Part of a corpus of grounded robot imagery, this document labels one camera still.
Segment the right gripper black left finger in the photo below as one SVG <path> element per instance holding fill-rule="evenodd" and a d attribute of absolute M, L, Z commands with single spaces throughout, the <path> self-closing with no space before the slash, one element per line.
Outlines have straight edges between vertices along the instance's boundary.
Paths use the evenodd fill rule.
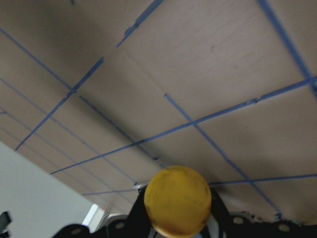
<path fill-rule="evenodd" d="M 144 204 L 144 193 L 139 193 L 125 223 L 126 238 L 157 238 Z"/>

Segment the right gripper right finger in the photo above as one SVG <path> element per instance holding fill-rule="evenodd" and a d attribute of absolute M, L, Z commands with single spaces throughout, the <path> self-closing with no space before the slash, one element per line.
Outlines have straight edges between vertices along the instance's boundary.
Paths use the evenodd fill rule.
<path fill-rule="evenodd" d="M 211 215 L 199 238 L 232 238 L 230 214 L 215 188 L 211 190 Z"/>

